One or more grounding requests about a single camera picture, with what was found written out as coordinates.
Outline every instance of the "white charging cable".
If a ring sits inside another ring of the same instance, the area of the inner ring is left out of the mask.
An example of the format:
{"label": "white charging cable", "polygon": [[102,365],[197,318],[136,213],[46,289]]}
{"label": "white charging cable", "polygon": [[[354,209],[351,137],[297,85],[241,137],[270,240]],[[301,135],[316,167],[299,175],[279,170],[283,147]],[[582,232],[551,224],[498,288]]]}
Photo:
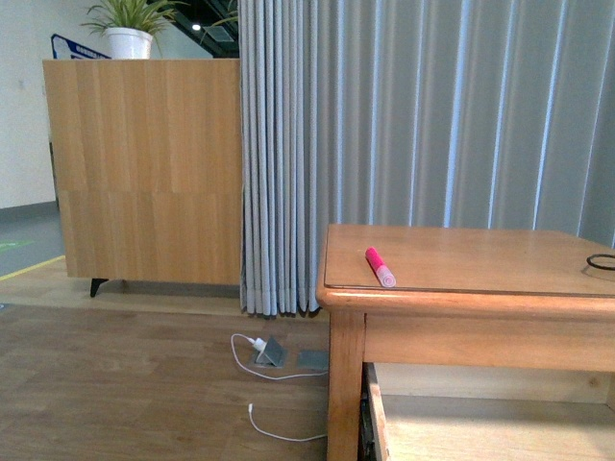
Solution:
{"label": "white charging cable", "polygon": [[289,437],[283,437],[282,435],[272,434],[271,432],[262,430],[260,427],[257,426],[257,424],[254,422],[254,418],[252,417],[253,409],[254,409],[254,406],[250,403],[248,405],[248,415],[250,416],[250,423],[252,423],[252,426],[254,427],[254,429],[256,429],[258,432],[260,432],[263,435],[268,435],[269,437],[273,437],[274,439],[285,440],[286,442],[311,442],[312,440],[324,439],[325,437],[327,437],[327,434],[321,434],[321,435],[315,435],[313,437],[307,437],[306,439],[291,439]]}
{"label": "white charging cable", "polygon": [[241,334],[241,333],[234,333],[234,334],[231,335],[231,350],[233,351],[234,361],[237,362],[237,365],[239,365],[239,367],[243,371],[248,372],[248,373],[250,373],[252,375],[256,375],[258,377],[264,377],[265,379],[271,379],[273,381],[281,381],[283,379],[292,379],[293,377],[324,376],[324,375],[329,373],[329,372],[323,372],[323,373],[306,373],[306,374],[289,375],[289,376],[267,376],[267,375],[263,375],[261,373],[255,372],[254,370],[250,370],[248,367],[244,366],[239,361],[239,358],[237,357],[237,352],[234,349],[234,339],[235,339],[236,336],[239,336],[241,338],[244,338],[244,339],[248,340],[252,344],[254,349],[256,349],[259,352],[263,352],[264,351],[265,346],[267,345],[267,343],[265,341],[263,341],[262,339],[260,339],[260,338],[253,339],[253,338],[250,338],[250,337],[246,336],[245,334]]}

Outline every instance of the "blue sign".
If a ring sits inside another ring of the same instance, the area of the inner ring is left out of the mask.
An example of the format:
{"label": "blue sign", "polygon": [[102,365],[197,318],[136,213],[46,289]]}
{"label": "blue sign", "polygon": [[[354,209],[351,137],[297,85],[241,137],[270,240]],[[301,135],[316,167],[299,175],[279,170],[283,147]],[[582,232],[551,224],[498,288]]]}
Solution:
{"label": "blue sign", "polygon": [[54,50],[54,60],[110,60],[107,55],[87,48],[84,45],[53,34],[51,36],[51,47]]}

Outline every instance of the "white wall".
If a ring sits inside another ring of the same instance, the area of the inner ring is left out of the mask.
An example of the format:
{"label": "white wall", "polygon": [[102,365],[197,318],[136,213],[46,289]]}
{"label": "white wall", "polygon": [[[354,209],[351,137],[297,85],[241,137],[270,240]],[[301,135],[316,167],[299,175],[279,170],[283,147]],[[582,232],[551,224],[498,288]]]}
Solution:
{"label": "white wall", "polygon": [[[59,34],[103,54],[107,42],[80,24],[93,0],[0,0],[0,209],[54,201],[42,60]],[[210,54],[175,27],[159,36],[165,59]],[[152,57],[159,58],[156,46]]]}

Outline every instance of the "yellow floor line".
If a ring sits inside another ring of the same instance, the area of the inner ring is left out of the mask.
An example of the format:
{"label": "yellow floor line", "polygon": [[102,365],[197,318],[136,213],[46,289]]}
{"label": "yellow floor line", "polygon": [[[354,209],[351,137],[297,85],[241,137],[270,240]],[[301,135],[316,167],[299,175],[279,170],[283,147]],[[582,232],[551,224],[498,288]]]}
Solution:
{"label": "yellow floor line", "polygon": [[6,279],[10,279],[10,278],[13,278],[13,277],[16,277],[16,276],[20,276],[21,274],[25,274],[26,272],[34,271],[35,269],[38,269],[39,267],[46,266],[47,264],[51,264],[52,262],[60,261],[60,260],[65,259],[65,258],[66,258],[66,256],[64,256],[64,255],[58,256],[58,257],[54,257],[53,259],[49,259],[48,261],[43,261],[43,262],[40,262],[39,264],[35,264],[34,266],[26,267],[25,269],[21,269],[20,271],[13,272],[12,274],[7,274],[5,276],[2,276],[2,277],[0,277],[0,281],[6,280]]}

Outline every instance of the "white flower pot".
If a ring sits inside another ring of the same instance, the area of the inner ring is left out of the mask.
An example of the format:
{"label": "white flower pot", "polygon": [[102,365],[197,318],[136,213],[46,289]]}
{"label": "white flower pot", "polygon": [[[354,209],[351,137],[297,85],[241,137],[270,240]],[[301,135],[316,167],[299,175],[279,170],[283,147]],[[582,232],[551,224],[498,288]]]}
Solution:
{"label": "white flower pot", "polygon": [[105,31],[114,60],[149,60],[152,53],[152,36],[147,32],[125,27],[111,27]]}

